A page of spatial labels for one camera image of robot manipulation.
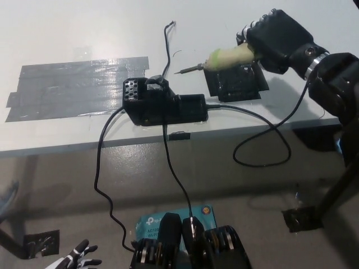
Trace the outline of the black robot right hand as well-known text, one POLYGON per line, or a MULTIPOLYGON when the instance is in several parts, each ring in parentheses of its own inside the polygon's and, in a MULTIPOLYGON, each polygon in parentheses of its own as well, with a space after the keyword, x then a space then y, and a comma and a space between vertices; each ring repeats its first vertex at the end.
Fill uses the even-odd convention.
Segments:
POLYGON ((259 21, 253 21, 241 31, 262 68, 284 74, 292 68, 300 78, 308 78, 307 70, 329 52, 315 44, 313 36, 283 10, 273 9, 259 21))

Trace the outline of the black white robot left hand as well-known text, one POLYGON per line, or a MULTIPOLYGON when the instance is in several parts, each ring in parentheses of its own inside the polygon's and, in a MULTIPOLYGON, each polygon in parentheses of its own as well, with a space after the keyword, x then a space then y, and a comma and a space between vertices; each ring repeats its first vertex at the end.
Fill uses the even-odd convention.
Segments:
POLYGON ((89 245, 89 241, 84 239, 79 245, 66 256, 67 264, 65 268, 95 268, 102 264, 101 259, 85 258, 89 253, 95 252, 98 249, 97 245, 89 245))

